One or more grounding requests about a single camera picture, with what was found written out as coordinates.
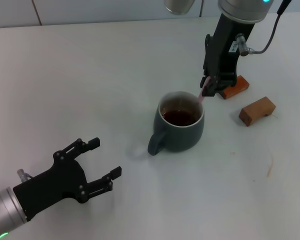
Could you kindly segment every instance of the orange wooden block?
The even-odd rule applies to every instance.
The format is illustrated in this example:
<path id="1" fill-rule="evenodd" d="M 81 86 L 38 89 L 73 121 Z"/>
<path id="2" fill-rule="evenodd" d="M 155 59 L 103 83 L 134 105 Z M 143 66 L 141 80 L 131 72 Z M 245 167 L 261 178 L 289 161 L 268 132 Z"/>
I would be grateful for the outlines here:
<path id="1" fill-rule="evenodd" d="M 245 80 L 245 78 L 240 75 L 240 76 L 238 76 L 236 85 L 227 87 L 225 90 L 223 90 L 223 92 L 221 93 L 221 96 L 224 99 L 231 98 L 234 95 L 239 94 L 239 93 L 243 92 L 244 90 L 246 90 L 249 87 L 249 85 L 250 84 Z"/>
<path id="2" fill-rule="evenodd" d="M 265 96 L 242 108 L 239 118 L 247 127 L 249 127 L 258 119 L 271 115 L 275 108 L 276 105 Z"/>

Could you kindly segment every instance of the pink straw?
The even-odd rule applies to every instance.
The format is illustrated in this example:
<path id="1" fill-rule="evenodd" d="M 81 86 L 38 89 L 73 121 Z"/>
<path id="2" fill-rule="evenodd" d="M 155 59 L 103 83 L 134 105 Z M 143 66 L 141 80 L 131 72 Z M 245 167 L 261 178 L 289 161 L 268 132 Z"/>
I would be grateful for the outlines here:
<path id="1" fill-rule="evenodd" d="M 202 96 L 202 92 L 204 91 L 205 86 L 209 83 L 210 79 L 211 79 L 211 77 L 208 76 L 208 77 L 205 79 L 205 81 L 204 81 L 204 84 L 203 84 L 202 89 L 201 89 L 201 91 L 200 91 L 200 94 L 199 94 L 199 96 L 198 96 L 198 102 L 199 102 L 200 104 L 201 104 L 201 103 L 204 101 L 204 99 L 205 99 L 205 97 Z"/>

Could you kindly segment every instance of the white table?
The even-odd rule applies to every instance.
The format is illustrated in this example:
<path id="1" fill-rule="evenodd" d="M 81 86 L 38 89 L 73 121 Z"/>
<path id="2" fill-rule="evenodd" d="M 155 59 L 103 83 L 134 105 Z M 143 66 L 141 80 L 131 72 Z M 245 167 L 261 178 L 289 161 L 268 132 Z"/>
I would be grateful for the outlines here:
<path id="1" fill-rule="evenodd" d="M 275 17 L 250 47 L 266 45 Z M 195 147 L 147 153 L 159 99 L 199 93 L 218 19 L 0 29 L 0 190 L 77 138 L 101 140 L 78 158 L 88 181 L 122 167 L 112 192 L 65 199 L 7 240 L 300 240 L 300 13 L 282 16 L 265 54 L 240 57 L 247 91 L 204 100 Z M 240 109 L 264 96 L 276 117 L 244 126 Z"/>

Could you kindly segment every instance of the gray mug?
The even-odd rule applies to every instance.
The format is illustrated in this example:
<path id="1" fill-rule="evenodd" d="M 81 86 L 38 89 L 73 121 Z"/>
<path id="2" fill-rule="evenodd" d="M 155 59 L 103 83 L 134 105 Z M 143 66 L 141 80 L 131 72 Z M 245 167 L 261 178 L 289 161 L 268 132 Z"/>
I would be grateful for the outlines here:
<path id="1" fill-rule="evenodd" d="M 184 91 L 166 94 L 155 113 L 148 153 L 154 156 L 163 148 L 172 152 L 192 148 L 201 138 L 204 123 L 205 112 L 197 96 Z"/>

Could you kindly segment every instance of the mug handle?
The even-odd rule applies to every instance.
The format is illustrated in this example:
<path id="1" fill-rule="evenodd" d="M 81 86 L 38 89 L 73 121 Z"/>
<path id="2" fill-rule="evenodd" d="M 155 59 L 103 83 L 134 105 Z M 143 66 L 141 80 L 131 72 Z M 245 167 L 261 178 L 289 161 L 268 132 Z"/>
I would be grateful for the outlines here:
<path id="1" fill-rule="evenodd" d="M 148 153 L 152 156 L 157 155 L 164 147 L 164 140 L 166 138 L 166 132 L 155 132 L 148 144 Z"/>

